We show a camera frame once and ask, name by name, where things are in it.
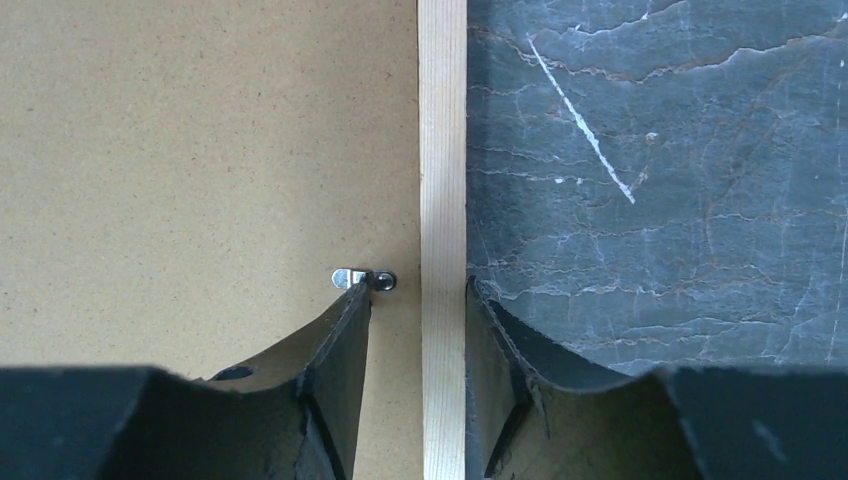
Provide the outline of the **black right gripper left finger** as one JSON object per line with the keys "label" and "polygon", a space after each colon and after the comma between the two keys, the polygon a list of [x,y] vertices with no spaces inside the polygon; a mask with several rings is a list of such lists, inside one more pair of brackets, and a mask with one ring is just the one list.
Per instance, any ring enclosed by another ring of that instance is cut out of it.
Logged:
{"label": "black right gripper left finger", "polygon": [[1,372],[5,479],[348,479],[370,290],[210,379],[150,366]]}

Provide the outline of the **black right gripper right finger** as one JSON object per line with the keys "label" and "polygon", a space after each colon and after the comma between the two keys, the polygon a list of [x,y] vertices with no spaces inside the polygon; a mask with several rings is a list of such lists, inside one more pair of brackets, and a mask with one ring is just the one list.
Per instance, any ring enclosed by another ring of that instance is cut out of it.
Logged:
{"label": "black right gripper right finger", "polygon": [[466,365],[488,479],[843,479],[847,373],[666,365],[629,376],[470,278]]}

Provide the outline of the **wooden picture frame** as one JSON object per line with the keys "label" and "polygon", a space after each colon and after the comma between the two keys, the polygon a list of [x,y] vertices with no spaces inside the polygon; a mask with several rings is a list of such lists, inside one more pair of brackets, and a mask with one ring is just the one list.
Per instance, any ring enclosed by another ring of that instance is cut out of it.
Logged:
{"label": "wooden picture frame", "polygon": [[423,476],[465,476],[467,4],[417,4]]}

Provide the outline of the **brown backing board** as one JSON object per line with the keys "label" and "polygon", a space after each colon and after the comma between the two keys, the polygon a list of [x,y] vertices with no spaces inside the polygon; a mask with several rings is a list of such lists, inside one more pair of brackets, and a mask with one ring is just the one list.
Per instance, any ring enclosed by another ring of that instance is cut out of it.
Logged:
{"label": "brown backing board", "polygon": [[416,5],[5,1],[1,361],[209,377],[389,269],[354,475],[423,472]]}

